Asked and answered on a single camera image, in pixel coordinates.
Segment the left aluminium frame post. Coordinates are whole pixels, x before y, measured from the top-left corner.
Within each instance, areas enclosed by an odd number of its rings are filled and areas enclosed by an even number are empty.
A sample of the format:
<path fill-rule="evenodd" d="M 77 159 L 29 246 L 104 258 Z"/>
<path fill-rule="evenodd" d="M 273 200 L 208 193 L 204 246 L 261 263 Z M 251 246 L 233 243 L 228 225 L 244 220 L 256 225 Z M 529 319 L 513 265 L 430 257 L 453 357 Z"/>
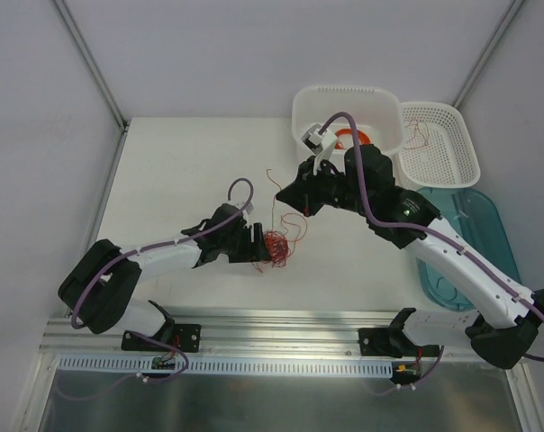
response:
<path fill-rule="evenodd" d="M 92 79 L 97 92 L 102 97 L 108 112 L 113 118 L 114 123 L 119 127 L 121 131 L 125 131 L 129 125 L 129 122 L 123 115 L 119 104 L 116 102 L 110 86 L 106 82 L 104 74 L 102 73 L 101 68 L 97 64 L 92 50 L 88 46 L 86 38 L 83 35 L 83 32 L 81 31 L 77 20 L 68 5 L 68 2 L 65 0 L 50 0 L 50 4 L 53 7 L 56 15 L 62 22 L 62 25 L 67 35 L 71 39 L 71 42 L 75 50 L 77 51 L 77 54 L 85 65 L 88 75 Z"/>

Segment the teal translucent tray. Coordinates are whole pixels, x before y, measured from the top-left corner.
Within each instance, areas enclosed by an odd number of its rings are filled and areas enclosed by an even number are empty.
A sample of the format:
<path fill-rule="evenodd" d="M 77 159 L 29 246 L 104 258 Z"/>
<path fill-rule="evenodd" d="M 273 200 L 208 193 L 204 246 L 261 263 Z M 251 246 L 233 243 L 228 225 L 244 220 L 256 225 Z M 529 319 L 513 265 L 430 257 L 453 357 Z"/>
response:
<path fill-rule="evenodd" d="M 521 280 L 500 214 L 485 194 L 473 188 L 422 188 L 419 193 L 440 210 L 450 226 L 469 245 L 514 281 Z M 464 312 L 474 304 L 432 266 L 417 262 L 422 289 L 433 303 Z"/>

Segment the right aluminium frame post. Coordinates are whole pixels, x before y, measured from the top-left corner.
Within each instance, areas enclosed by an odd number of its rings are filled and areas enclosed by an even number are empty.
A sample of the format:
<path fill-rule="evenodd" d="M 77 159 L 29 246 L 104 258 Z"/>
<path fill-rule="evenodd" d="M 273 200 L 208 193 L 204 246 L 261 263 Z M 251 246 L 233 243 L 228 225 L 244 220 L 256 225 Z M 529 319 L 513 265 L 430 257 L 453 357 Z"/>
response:
<path fill-rule="evenodd" d="M 464 106 L 467 98 L 472 94 L 476 84 L 479 82 L 485 69 L 498 48 L 503 44 L 507 34 L 519 18 L 521 11 L 530 2 L 527 0 L 512 0 L 504 9 L 494 29 L 487 38 L 485 45 L 480 50 L 472 67 L 468 71 L 463 83 L 458 89 L 451 106 L 457 110 Z"/>

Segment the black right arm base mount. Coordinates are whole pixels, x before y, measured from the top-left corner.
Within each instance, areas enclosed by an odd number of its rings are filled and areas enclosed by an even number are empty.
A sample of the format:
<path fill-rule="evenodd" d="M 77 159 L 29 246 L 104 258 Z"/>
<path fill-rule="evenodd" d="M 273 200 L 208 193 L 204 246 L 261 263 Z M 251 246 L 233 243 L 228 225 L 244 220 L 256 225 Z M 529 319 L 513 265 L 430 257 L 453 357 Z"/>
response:
<path fill-rule="evenodd" d="M 387 327 L 359 328 L 360 354 L 391 358 L 437 357 L 440 354 L 440 346 L 417 346 L 403 333 L 405 322 L 415 312 L 415 308 L 403 308 Z"/>

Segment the white perforated basket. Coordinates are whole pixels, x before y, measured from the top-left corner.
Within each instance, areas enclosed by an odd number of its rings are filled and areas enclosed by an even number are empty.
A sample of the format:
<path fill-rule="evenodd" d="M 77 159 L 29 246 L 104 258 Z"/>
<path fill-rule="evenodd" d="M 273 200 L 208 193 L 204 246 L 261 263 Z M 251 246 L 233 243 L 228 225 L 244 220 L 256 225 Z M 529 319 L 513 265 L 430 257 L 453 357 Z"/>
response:
<path fill-rule="evenodd" d="M 481 171 L 461 113 L 436 102 L 401 104 L 406 142 L 395 156 L 407 189 L 461 189 L 475 185 Z"/>

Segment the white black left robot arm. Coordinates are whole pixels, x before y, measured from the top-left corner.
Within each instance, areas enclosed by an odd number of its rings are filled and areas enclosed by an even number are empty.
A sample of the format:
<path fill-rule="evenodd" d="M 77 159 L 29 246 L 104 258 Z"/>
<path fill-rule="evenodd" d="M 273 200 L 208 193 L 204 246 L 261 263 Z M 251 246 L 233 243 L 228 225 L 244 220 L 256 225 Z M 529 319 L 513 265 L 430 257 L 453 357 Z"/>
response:
<path fill-rule="evenodd" d="M 170 316 L 154 301 L 133 297 L 137 286 L 178 270 L 196 269 L 226 256 L 230 264 L 268 261 L 262 224 L 224 203 L 213 216 L 175 238 L 121 248 L 105 238 L 84 254 L 58 289 L 72 311 L 72 327 L 103 334 L 117 328 L 141 334 L 154 350 L 171 344 Z"/>

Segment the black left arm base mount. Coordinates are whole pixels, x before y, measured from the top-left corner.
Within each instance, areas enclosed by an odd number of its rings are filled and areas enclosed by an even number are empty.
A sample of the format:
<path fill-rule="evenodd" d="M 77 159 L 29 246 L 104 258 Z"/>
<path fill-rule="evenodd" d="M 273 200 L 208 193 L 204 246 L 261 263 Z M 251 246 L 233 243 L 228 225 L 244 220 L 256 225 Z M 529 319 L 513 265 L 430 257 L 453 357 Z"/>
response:
<path fill-rule="evenodd" d="M 154 301 L 130 301 L 116 327 L 123 331 L 122 351 L 159 352 L 168 347 L 185 353 L 199 351 L 202 326 L 176 322 Z"/>

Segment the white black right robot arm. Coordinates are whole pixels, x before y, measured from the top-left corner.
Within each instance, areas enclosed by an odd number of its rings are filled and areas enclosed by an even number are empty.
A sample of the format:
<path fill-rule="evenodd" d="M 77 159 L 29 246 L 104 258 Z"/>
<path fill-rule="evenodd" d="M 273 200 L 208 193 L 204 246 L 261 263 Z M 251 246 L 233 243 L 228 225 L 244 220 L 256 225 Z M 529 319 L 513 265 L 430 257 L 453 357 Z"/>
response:
<path fill-rule="evenodd" d="M 544 325 L 544 290 L 516 283 L 473 249 L 420 193 L 397 185 L 393 163 L 371 145 L 350 148 L 344 171 L 309 157 L 278 201 L 315 215 L 323 206 L 354 212 L 381 239 L 432 266 L 474 305 L 471 312 L 400 310 L 367 337 L 381 356 L 408 356 L 417 347 L 471 348 L 492 366 L 508 370 L 529 350 Z"/>

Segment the aluminium frame post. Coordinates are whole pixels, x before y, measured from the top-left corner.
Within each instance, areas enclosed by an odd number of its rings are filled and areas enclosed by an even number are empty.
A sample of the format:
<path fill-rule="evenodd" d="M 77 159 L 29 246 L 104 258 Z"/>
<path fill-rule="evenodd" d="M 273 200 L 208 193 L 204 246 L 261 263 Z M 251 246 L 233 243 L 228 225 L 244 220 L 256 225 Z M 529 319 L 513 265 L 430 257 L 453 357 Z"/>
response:
<path fill-rule="evenodd" d="M 92 79 L 97 92 L 102 97 L 108 112 L 113 118 L 114 123 L 119 127 L 121 131 L 125 131 L 129 125 L 129 122 L 123 115 L 119 104 L 116 102 L 110 86 L 106 82 L 104 74 L 102 73 L 101 68 L 97 64 L 92 50 L 88 46 L 86 38 L 83 35 L 83 32 L 81 31 L 77 20 L 68 5 L 68 2 L 65 0 L 50 0 L 50 4 L 53 7 L 56 15 L 62 22 L 62 25 L 67 35 L 71 39 L 71 42 L 75 50 L 77 51 L 77 54 L 85 65 L 88 75 Z"/>
<path fill-rule="evenodd" d="M 479 82 L 485 69 L 498 48 L 503 44 L 507 34 L 519 18 L 521 11 L 530 2 L 527 0 L 512 0 L 504 9 L 494 29 L 487 38 L 485 45 L 480 50 L 472 67 L 468 71 L 463 83 L 458 89 L 451 106 L 457 110 L 464 106 L 467 98 L 472 94 L 476 84 Z"/>

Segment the aluminium extrusion rail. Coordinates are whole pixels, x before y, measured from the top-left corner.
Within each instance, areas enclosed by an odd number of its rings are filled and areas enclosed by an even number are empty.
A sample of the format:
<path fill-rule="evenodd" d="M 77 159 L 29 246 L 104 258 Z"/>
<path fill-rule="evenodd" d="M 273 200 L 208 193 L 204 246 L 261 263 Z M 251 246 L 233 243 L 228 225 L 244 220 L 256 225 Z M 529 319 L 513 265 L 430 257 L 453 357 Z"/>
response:
<path fill-rule="evenodd" d="M 234 310 L 168 308 L 176 322 L 200 324 L 199 352 L 193 356 L 288 359 L 361 359 L 358 329 L 384 327 L 396 312 Z M 122 331 L 93 335 L 74 330 L 69 319 L 52 318 L 39 351 L 58 354 L 128 355 Z M 484 363 L 470 348 L 447 346 L 451 362 Z"/>

